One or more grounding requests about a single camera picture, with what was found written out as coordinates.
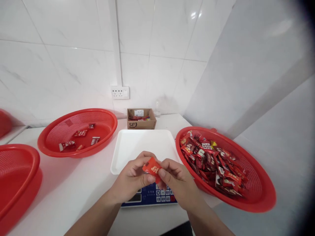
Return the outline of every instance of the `white wall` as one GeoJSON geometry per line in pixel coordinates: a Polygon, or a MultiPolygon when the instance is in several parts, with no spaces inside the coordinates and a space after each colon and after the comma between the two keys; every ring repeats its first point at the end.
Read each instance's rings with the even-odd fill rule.
{"type": "Polygon", "coordinates": [[[278,81],[288,86],[290,68],[302,74],[313,42],[298,13],[287,1],[237,1],[184,117],[227,133],[278,81]]]}
{"type": "Polygon", "coordinates": [[[192,124],[231,136],[235,125],[247,123],[234,141],[276,188],[276,206],[267,213],[215,207],[236,235],[289,235],[305,212],[315,164],[315,75],[308,70],[314,60],[307,31],[307,22],[285,1],[237,1],[185,111],[192,124]],[[292,75],[300,85],[286,89],[292,75]],[[245,116],[252,109],[261,114],[253,124],[245,116]]]}
{"type": "Polygon", "coordinates": [[[0,2],[0,108],[45,126],[69,112],[184,113],[235,0],[117,0],[123,84],[116,85],[108,0],[0,2]]]}
{"type": "Polygon", "coordinates": [[[312,200],[315,143],[315,75],[234,139],[266,170],[277,193],[264,214],[225,203],[216,213],[236,235],[291,235],[312,200]]]}

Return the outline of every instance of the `red wrapper in hand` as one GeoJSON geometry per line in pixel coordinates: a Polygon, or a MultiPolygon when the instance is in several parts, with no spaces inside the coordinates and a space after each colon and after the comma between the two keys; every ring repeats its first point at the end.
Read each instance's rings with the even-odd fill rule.
{"type": "Polygon", "coordinates": [[[87,134],[88,130],[78,130],[77,132],[75,132],[75,134],[73,136],[75,137],[85,137],[87,134]]]}
{"type": "Polygon", "coordinates": [[[77,151],[80,151],[80,150],[83,149],[83,148],[84,148],[84,145],[81,144],[76,150],[77,150],[77,151]]]}
{"type": "Polygon", "coordinates": [[[75,141],[72,141],[72,140],[59,144],[60,151],[63,151],[65,149],[75,148],[75,147],[76,147],[75,141]]]}
{"type": "Polygon", "coordinates": [[[155,183],[158,184],[161,181],[161,178],[158,175],[158,171],[161,168],[162,167],[155,161],[154,157],[151,157],[151,159],[146,164],[144,164],[142,170],[149,173],[150,175],[155,176],[155,183]]]}
{"type": "Polygon", "coordinates": [[[94,144],[97,144],[99,139],[100,137],[92,137],[91,146],[93,146],[94,144]]]}
{"type": "Polygon", "coordinates": [[[95,128],[95,123],[89,124],[89,129],[95,128]]]}

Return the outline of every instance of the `red plastic basket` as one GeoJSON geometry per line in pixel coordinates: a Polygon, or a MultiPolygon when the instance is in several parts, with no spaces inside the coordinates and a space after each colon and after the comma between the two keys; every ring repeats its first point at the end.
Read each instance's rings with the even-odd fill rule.
{"type": "Polygon", "coordinates": [[[204,192],[216,196],[227,204],[249,212],[266,212],[271,210],[276,204],[276,191],[266,171],[245,149],[233,142],[231,139],[218,133],[216,129],[206,129],[202,127],[183,128],[176,136],[176,149],[183,164],[195,178],[197,186],[204,192]],[[247,176],[248,182],[245,183],[245,187],[249,190],[249,194],[246,199],[231,199],[221,194],[215,188],[207,185],[193,171],[184,158],[179,144],[179,140],[190,130],[193,131],[193,135],[201,134],[208,140],[216,141],[218,147],[232,152],[238,159],[236,162],[249,171],[247,176]]]}
{"type": "Polygon", "coordinates": [[[39,150],[52,157],[83,158],[92,156],[102,150],[111,141],[117,128],[116,116],[105,109],[84,109],[64,115],[49,124],[40,134],[37,146],[39,150]],[[94,129],[88,129],[85,137],[74,137],[77,130],[87,129],[89,124],[95,123],[94,129]],[[97,144],[91,146],[92,137],[100,137],[97,144]],[[59,150],[59,144],[74,140],[77,147],[81,144],[84,149],[76,148],[59,150]]]}
{"type": "Polygon", "coordinates": [[[35,148],[24,144],[0,146],[0,236],[6,235],[29,208],[42,178],[35,148]]]}

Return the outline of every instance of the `scale display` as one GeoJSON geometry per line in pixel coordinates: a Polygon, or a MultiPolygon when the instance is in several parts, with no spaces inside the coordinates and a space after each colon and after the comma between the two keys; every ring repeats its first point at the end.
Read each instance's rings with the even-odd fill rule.
{"type": "Polygon", "coordinates": [[[141,207],[177,203],[172,190],[167,186],[167,190],[159,190],[153,183],[139,189],[129,201],[123,203],[121,207],[141,207]]]}

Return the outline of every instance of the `candy wrapper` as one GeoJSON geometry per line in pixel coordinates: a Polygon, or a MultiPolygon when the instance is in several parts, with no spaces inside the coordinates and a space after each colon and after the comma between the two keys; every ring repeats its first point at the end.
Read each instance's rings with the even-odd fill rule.
{"type": "Polygon", "coordinates": [[[100,137],[92,137],[91,146],[93,146],[94,144],[97,144],[99,139],[100,137]]]}
{"type": "Polygon", "coordinates": [[[76,147],[75,141],[72,141],[72,140],[59,144],[60,151],[63,151],[65,149],[75,148],[75,147],[76,147]]]}
{"type": "Polygon", "coordinates": [[[151,157],[151,159],[144,164],[144,166],[142,167],[142,170],[144,172],[147,172],[153,176],[155,176],[155,183],[159,183],[161,181],[160,176],[158,175],[158,171],[159,169],[161,169],[162,167],[155,161],[154,157],[151,157]]]}
{"type": "Polygon", "coordinates": [[[89,124],[89,129],[95,128],[95,123],[89,124]]]}
{"type": "Polygon", "coordinates": [[[80,150],[82,150],[84,148],[84,145],[80,145],[77,149],[76,149],[76,151],[80,151],[80,150]]]}
{"type": "Polygon", "coordinates": [[[77,132],[75,132],[75,134],[73,136],[75,137],[85,137],[87,134],[88,130],[78,130],[77,132]]]}
{"type": "Polygon", "coordinates": [[[229,197],[248,196],[244,183],[248,171],[236,162],[237,158],[228,150],[209,141],[202,135],[189,131],[180,140],[182,153],[193,171],[209,186],[215,187],[229,197]]]}

